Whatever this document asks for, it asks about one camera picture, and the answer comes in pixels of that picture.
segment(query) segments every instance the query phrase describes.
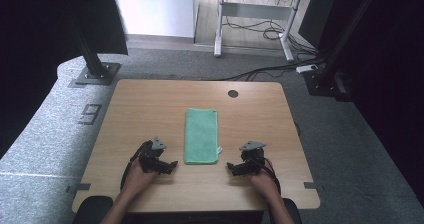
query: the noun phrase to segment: green towel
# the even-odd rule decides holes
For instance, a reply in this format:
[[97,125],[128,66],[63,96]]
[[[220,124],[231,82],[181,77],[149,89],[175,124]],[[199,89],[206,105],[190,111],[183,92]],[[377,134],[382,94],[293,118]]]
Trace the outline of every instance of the green towel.
[[218,161],[218,121],[213,109],[189,108],[186,116],[184,162],[213,164]]

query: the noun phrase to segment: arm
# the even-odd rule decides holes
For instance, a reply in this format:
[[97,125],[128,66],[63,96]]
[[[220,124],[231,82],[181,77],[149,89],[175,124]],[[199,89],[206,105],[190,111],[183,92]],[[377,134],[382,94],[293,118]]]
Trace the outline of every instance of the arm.
[[[272,169],[267,161],[265,162],[265,166]],[[265,198],[276,224],[294,224],[293,219],[284,205],[283,198],[281,198],[281,195],[278,193],[277,186],[266,171],[261,170],[257,175],[250,174],[245,177]]]
[[156,172],[144,173],[138,158],[131,165],[125,185],[116,197],[112,208],[104,217],[102,224],[121,223],[127,212],[128,206],[138,195],[150,185],[158,174]]

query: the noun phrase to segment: wrist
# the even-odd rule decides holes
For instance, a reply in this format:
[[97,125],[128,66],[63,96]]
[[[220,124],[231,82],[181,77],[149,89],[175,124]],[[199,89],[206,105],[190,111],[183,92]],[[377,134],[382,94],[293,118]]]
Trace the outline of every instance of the wrist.
[[278,192],[265,194],[264,198],[268,204],[276,204],[281,200],[281,196]]
[[125,206],[128,206],[133,201],[133,199],[134,199],[135,196],[136,195],[133,195],[133,194],[131,194],[129,192],[122,191],[116,197],[115,202],[119,202],[119,203],[121,203],[121,204],[123,204]]

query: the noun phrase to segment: forearm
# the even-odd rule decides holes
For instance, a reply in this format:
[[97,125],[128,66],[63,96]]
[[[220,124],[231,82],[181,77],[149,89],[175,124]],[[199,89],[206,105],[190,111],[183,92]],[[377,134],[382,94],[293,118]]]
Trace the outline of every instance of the forearm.
[[123,194],[122,192],[116,197],[116,200],[103,218],[101,224],[119,224],[125,217],[127,213],[127,208],[132,201],[132,197],[127,194]]
[[272,212],[275,224],[294,224],[286,206],[284,205],[283,198],[280,195],[273,195],[266,198],[269,208]]

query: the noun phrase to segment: table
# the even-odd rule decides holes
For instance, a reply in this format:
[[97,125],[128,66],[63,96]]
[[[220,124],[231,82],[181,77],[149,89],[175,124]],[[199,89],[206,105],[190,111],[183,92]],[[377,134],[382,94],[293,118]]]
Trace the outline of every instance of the table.
[[280,34],[280,42],[286,59],[289,62],[294,61],[293,55],[290,50],[287,38],[290,34],[290,29],[293,25],[300,0],[294,0],[291,7],[280,7],[271,5],[253,5],[245,3],[231,3],[225,0],[218,0],[218,28],[215,34],[215,49],[214,56],[221,56],[222,47],[222,17],[247,17],[259,19],[272,19],[272,20],[286,20],[287,24],[284,32]]
[[[228,95],[235,90],[238,96]],[[214,165],[183,161],[185,115],[189,107],[218,113]],[[267,144],[282,195],[299,208],[317,208],[313,182],[284,91],[279,83],[121,80],[117,84],[81,183],[74,212],[94,195],[116,198],[129,158],[146,140],[158,136],[168,148],[160,157],[178,161],[171,175],[162,174],[129,208],[130,212],[195,212],[266,210],[259,194],[243,177],[233,177],[226,163],[241,163],[239,147],[248,140]]]

